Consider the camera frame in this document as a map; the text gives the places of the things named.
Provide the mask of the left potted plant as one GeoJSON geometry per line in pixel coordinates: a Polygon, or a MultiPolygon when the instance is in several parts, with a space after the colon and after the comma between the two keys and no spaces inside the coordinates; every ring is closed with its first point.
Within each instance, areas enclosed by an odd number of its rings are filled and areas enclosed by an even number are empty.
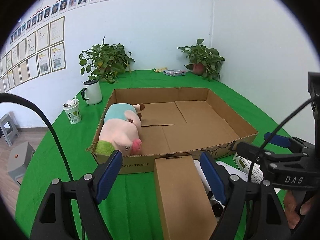
{"type": "Polygon", "coordinates": [[[122,44],[108,44],[104,41],[95,44],[79,55],[80,74],[88,75],[90,81],[116,83],[118,75],[131,72],[131,64],[135,63],[130,51],[122,44]]]}

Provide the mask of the green patterned paper cup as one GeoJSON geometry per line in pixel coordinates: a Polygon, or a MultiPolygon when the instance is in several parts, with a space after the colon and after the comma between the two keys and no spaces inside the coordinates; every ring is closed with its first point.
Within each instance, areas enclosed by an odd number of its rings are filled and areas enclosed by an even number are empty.
{"type": "Polygon", "coordinates": [[[73,99],[67,100],[67,102],[63,104],[63,109],[71,124],[77,124],[81,121],[79,100],[76,96],[73,99]]]}

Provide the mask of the right potted plant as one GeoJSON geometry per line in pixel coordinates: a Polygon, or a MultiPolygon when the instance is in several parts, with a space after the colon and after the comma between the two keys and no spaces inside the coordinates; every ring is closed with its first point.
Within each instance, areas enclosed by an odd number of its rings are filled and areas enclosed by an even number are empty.
{"type": "Polygon", "coordinates": [[[220,80],[220,72],[225,59],[217,49],[207,47],[203,43],[204,39],[199,38],[195,45],[178,47],[189,60],[185,68],[208,81],[220,80]]]}

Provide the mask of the green tablecloth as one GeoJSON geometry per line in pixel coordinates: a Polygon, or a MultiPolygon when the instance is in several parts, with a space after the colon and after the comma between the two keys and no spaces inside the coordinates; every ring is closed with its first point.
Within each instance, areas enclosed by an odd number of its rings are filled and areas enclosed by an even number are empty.
{"type": "MultiPolygon", "coordinates": [[[[171,77],[151,70],[136,70],[122,74],[115,84],[103,83],[101,90],[107,100],[116,88],[140,87],[211,89],[257,130],[255,145],[261,145],[264,134],[277,126],[266,113],[228,86],[217,81],[206,81],[193,74],[171,77]]],[[[92,143],[104,107],[104,103],[89,106],[81,101],[80,123],[70,124],[65,114],[60,114],[54,121],[53,127],[74,179],[94,171],[97,166],[87,149],[92,143]]],[[[15,220],[26,235],[31,233],[41,200],[55,178],[67,181],[69,175],[52,135],[47,133],[28,165],[17,198],[15,220]]],[[[119,175],[99,209],[114,239],[163,238],[154,175],[151,172],[119,175]]]]}

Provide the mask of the large open cardboard box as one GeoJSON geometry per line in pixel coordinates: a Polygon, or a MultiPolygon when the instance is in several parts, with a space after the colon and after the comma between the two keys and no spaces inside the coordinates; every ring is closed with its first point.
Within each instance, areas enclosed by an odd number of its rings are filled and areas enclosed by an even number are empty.
{"type": "Polygon", "coordinates": [[[140,152],[124,155],[122,174],[151,172],[157,158],[199,159],[202,151],[214,158],[228,156],[238,143],[252,142],[258,133],[208,88],[115,89],[103,114],[116,103],[145,106],[140,152]]]}

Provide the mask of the yellow item at back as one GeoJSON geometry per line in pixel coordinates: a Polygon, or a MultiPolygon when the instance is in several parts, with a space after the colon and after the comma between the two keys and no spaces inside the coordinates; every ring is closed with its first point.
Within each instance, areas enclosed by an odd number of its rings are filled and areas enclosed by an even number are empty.
{"type": "Polygon", "coordinates": [[[156,73],[162,73],[162,72],[165,72],[167,70],[168,70],[167,67],[163,67],[163,68],[156,68],[153,71],[156,72],[156,73]]]}

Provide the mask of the pig plush toy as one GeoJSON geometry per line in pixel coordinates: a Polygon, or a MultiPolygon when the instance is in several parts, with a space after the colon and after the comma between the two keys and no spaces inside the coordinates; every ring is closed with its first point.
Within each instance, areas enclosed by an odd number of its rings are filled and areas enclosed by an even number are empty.
{"type": "Polygon", "coordinates": [[[96,154],[109,156],[115,150],[123,155],[139,155],[142,141],[141,111],[143,104],[112,104],[104,117],[104,123],[95,147],[96,154]]]}

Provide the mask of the white plastic device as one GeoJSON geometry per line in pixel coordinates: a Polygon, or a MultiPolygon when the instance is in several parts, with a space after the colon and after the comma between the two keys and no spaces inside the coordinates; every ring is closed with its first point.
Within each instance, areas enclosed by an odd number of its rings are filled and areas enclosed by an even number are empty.
{"type": "Polygon", "coordinates": [[[230,175],[237,175],[239,176],[243,181],[247,181],[248,175],[245,172],[240,171],[237,168],[232,167],[231,165],[228,165],[227,163],[224,163],[223,161],[217,161],[218,165],[223,166],[230,175]]]}

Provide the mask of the round grey stool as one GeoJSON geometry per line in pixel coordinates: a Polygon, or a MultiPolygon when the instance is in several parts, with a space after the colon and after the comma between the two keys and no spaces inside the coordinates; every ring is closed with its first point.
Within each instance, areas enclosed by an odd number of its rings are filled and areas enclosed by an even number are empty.
{"type": "Polygon", "coordinates": [[[34,153],[34,148],[27,141],[16,146],[10,152],[7,173],[18,186],[21,186],[19,179],[24,177],[34,153]]]}

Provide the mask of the white green medicine box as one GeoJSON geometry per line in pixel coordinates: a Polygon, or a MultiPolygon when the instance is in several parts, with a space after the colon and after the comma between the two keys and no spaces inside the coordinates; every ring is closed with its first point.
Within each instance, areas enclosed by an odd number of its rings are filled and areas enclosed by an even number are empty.
{"type": "MultiPolygon", "coordinates": [[[[235,162],[237,168],[249,174],[249,168],[251,166],[251,161],[239,156],[237,153],[233,157],[233,161],[235,162]]],[[[260,184],[264,179],[263,172],[260,170],[260,166],[255,164],[253,167],[252,175],[251,175],[251,182],[260,184]]]]}

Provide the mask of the colourful pack at back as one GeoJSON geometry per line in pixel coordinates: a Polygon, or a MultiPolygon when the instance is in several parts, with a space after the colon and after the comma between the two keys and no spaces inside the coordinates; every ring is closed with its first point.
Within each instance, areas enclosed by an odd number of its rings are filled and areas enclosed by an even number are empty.
{"type": "Polygon", "coordinates": [[[184,70],[164,70],[163,74],[168,76],[184,76],[186,71],[184,70]]]}

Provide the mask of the white hair dryer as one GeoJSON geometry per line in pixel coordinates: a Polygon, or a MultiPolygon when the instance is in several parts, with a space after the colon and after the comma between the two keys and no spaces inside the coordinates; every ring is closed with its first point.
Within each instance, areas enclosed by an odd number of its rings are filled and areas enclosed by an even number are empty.
{"type": "Polygon", "coordinates": [[[213,195],[212,189],[210,188],[210,185],[206,179],[206,176],[204,175],[204,172],[201,168],[200,162],[198,160],[194,160],[194,164],[195,167],[197,169],[197,172],[200,176],[200,179],[202,181],[202,184],[204,186],[205,192],[207,194],[207,197],[210,201],[213,213],[215,215],[216,218],[220,218],[222,215],[222,212],[224,210],[224,206],[218,201],[216,200],[216,198],[213,195]]]}

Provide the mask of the potted plant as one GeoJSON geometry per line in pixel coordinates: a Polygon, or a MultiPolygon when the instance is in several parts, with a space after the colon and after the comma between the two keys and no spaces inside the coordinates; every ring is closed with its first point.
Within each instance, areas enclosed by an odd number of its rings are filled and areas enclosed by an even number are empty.
{"type": "Polygon", "coordinates": [[[208,81],[220,80],[220,72],[225,59],[217,49],[207,47],[203,43],[204,39],[199,38],[195,45],[178,47],[189,60],[185,68],[208,81]]]}
{"type": "Polygon", "coordinates": [[[131,72],[131,64],[135,63],[130,51],[122,44],[108,44],[104,41],[95,44],[79,55],[80,74],[88,75],[90,81],[116,83],[118,75],[131,72]]]}

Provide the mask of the grey plastic stool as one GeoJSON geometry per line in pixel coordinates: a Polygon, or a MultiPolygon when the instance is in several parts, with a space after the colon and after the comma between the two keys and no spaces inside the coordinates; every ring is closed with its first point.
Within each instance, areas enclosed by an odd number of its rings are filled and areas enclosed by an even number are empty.
{"type": "Polygon", "coordinates": [[[8,113],[1,117],[0,125],[5,141],[11,147],[15,138],[20,136],[20,133],[8,113]]]}

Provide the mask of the small brown cardboard box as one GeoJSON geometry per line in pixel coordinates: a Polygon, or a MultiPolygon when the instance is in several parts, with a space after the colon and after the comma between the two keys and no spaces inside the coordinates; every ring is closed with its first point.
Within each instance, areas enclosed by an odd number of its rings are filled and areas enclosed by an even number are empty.
{"type": "Polygon", "coordinates": [[[192,157],[156,159],[154,176],[164,239],[210,239],[217,221],[192,157]]]}

